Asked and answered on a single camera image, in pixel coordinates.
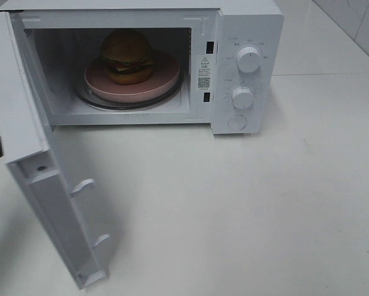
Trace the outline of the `white microwave door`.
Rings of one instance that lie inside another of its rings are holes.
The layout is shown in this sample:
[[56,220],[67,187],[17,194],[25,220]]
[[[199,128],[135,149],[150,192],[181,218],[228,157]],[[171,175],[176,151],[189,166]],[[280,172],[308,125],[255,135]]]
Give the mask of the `white microwave door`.
[[18,14],[0,12],[0,131],[6,165],[78,288],[106,271],[77,196],[92,179],[71,185],[57,154],[51,125],[41,103],[39,71]]

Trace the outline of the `pink round plate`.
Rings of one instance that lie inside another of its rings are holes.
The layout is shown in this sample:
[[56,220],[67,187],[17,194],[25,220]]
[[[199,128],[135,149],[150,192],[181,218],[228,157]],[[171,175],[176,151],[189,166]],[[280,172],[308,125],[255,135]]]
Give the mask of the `pink round plate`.
[[156,99],[180,82],[180,64],[172,55],[162,51],[155,51],[152,60],[152,75],[140,83],[114,83],[104,73],[104,63],[100,60],[88,65],[84,72],[85,82],[95,95],[111,102],[135,103]]

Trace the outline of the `lower white timer knob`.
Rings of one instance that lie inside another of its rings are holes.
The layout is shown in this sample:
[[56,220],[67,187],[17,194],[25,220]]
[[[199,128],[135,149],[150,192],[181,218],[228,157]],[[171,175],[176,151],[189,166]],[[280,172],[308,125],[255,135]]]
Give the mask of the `lower white timer knob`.
[[254,103],[254,94],[251,88],[238,87],[232,93],[233,107],[236,109],[247,109]]

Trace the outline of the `upper white power knob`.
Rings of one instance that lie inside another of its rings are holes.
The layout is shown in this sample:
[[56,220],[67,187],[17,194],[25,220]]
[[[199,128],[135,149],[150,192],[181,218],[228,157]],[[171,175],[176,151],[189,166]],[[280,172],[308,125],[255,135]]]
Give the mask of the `upper white power knob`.
[[240,48],[236,53],[237,67],[243,73],[252,73],[258,70],[261,66],[261,60],[261,51],[253,44]]

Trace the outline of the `round door release button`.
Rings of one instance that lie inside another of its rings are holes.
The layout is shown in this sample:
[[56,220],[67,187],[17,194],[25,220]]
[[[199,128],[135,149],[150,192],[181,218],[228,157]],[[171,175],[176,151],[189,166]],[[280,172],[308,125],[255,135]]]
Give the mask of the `round door release button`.
[[243,115],[235,115],[228,120],[228,126],[233,130],[242,130],[247,125],[247,119]]

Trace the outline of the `white warning label sticker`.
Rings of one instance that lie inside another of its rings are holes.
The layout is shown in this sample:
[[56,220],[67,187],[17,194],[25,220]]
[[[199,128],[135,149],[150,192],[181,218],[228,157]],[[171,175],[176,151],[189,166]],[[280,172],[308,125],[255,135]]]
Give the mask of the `white warning label sticker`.
[[210,57],[198,55],[196,62],[197,88],[200,91],[209,90],[212,84],[213,65]]

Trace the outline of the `white microwave oven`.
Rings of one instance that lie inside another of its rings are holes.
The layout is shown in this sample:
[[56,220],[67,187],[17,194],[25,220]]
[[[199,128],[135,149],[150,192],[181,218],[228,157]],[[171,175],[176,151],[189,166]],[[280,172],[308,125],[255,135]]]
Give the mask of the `white microwave oven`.
[[[284,17],[273,1],[7,1],[0,12],[18,14],[34,59],[43,94],[41,103],[51,126],[208,123],[215,134],[256,133]],[[72,84],[101,58],[104,39],[118,29],[143,34],[155,51],[172,55],[183,75],[180,92],[156,107],[134,111],[101,110],[73,94]],[[261,66],[239,71],[236,53],[253,44]],[[197,88],[198,55],[213,65],[209,90]],[[232,93],[251,88],[254,103],[236,109]],[[247,125],[231,129],[228,120],[243,115]]]

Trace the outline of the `burger with lettuce and cheese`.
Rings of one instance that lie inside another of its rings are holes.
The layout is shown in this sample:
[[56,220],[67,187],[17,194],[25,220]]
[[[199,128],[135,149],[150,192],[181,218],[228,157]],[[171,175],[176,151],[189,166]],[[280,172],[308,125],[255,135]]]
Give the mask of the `burger with lettuce and cheese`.
[[111,32],[101,45],[105,74],[120,85],[141,83],[149,79],[154,71],[151,54],[152,47],[147,38],[132,29]]

